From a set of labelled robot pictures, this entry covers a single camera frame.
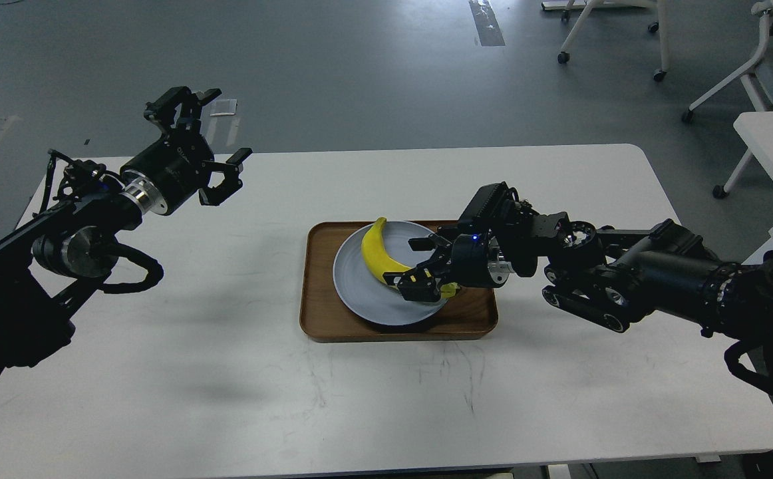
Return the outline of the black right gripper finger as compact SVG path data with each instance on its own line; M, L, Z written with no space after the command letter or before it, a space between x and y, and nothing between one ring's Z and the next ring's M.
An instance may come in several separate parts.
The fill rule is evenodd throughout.
M431 251L433 257L451 257L457 228L438 228L425 237L411 238L408 245L412 251Z
M457 295L450 279L450 259L433 257L396 277L396 288L408 302L437 303Z

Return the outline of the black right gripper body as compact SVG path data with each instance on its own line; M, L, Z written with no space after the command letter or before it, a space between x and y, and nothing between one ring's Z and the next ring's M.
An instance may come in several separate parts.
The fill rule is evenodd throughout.
M460 234L452 243L446 281L459 286L499 288L514 272L491 234Z

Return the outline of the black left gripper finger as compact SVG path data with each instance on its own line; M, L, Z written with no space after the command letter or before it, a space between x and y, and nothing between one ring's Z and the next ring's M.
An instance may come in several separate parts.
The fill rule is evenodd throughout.
M219 88L193 92L186 86L174 86L158 100L148 101L144 118L160 130L158 142L193 140L206 142L201 133L203 108L222 94Z
M223 162L214 160L201 161L201 182L199 183L200 188L198 188L201 206L219 206L243 187L243 180L240 175L243 172L244 162L251 154L253 154L251 148L240 148ZM211 187L208 183L210 183L210 176L213 173L222 174L223 177L220 183Z

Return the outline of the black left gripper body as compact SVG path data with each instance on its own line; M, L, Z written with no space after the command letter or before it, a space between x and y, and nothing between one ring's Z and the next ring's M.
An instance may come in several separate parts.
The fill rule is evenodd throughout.
M121 167L120 176L129 182L143 178L152 183L158 195L150 210L169 216L208 185L210 171L204 163L213 160L214 154L203 138L161 138Z

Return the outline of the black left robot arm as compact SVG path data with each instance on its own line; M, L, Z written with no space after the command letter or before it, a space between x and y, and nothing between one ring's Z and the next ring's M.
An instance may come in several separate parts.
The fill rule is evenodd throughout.
M119 172L49 150L43 201L30 222L0 239L0 375L34 367L69 345L71 317L95 292L131 294L164 278L156 259L116 239L149 212L169 216L192 195L218 206L241 189L240 148L225 162L201 133L218 88L173 87L147 103L159 139Z

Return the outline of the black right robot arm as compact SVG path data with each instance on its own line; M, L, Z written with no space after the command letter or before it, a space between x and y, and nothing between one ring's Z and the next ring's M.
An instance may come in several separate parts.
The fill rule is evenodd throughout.
M431 257L383 279L410 302L441 300L441 286L497 288L532 277L547 258L542 295L617 333L655 311L735 339L724 361L737 379L773 395L773 249L758 265L719 259L702 237L672 220L650 230L597 228L542 215L505 182L478 189L455 224L411 239Z

